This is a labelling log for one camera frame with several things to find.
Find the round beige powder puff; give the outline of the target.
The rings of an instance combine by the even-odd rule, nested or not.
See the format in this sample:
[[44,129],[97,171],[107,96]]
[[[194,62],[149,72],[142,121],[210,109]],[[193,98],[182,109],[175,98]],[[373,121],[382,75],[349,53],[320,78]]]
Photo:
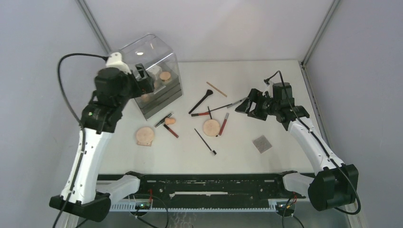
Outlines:
[[202,125],[202,131],[206,136],[216,137],[220,132],[221,126],[217,120],[209,119]]

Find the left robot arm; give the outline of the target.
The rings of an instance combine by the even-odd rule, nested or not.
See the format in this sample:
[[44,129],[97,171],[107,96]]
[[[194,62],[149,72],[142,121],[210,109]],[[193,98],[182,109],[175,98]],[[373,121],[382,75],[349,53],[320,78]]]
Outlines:
[[97,190],[96,182],[106,146],[122,118],[128,101],[154,91],[154,80],[142,64],[136,70],[141,79],[117,67],[101,69],[95,77],[95,91],[82,111],[77,154],[65,188],[49,205],[62,212],[101,222],[113,204],[128,195],[143,198],[149,186],[134,175],[124,175]]

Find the white cube container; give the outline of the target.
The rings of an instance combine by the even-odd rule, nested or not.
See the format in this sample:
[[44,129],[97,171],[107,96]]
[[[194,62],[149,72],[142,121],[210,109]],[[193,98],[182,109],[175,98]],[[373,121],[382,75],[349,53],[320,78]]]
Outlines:
[[147,69],[147,72],[154,78],[154,80],[159,80],[159,74],[162,72],[162,68],[158,65],[154,65]]

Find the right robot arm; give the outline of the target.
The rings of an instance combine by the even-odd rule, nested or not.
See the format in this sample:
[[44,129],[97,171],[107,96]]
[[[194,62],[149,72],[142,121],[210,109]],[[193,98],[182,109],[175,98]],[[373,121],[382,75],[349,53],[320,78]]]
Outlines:
[[290,83],[274,83],[272,95],[255,88],[236,107],[238,113],[265,121],[274,116],[298,142],[309,159],[314,177],[297,171],[282,173],[275,184],[275,193],[282,198],[292,192],[307,197],[317,211],[339,210],[341,206],[358,202],[358,169],[342,161],[318,135],[306,109],[295,105]]

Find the small foundation bottle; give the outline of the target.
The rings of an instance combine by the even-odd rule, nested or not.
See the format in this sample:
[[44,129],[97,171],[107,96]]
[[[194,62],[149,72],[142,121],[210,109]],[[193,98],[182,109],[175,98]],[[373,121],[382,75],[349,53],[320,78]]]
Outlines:
[[141,99],[142,102],[147,103],[147,102],[150,101],[150,95],[149,94],[143,94],[143,95],[141,95],[140,99]]

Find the clear acrylic organizer box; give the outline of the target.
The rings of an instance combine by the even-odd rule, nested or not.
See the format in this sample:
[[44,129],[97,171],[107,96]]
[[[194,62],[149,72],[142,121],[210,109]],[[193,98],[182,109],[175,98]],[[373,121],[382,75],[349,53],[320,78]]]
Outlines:
[[144,35],[120,52],[136,79],[141,80],[135,68],[137,64],[142,64],[153,79],[154,91],[134,99],[146,120],[183,95],[177,56],[159,37]]

